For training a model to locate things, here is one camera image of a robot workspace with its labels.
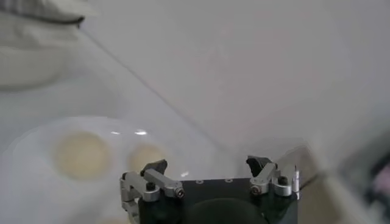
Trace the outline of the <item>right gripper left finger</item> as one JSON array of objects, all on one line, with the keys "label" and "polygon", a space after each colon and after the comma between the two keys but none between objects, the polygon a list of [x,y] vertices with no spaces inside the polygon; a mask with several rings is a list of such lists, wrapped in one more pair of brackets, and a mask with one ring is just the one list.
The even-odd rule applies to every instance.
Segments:
[{"label": "right gripper left finger", "polygon": [[140,223],[139,201],[156,203],[163,197],[182,199],[185,196],[180,181],[165,176],[165,159],[148,163],[140,172],[125,172],[119,180],[121,206],[131,223]]}]

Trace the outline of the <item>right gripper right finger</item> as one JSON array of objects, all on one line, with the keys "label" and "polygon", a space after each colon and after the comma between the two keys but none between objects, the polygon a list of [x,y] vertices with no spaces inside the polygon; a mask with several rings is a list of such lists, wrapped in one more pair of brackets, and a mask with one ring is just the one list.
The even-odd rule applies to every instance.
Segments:
[{"label": "right gripper right finger", "polygon": [[280,197],[295,195],[300,198],[300,172],[295,164],[279,166],[266,157],[248,156],[250,193],[254,196],[272,191]]}]

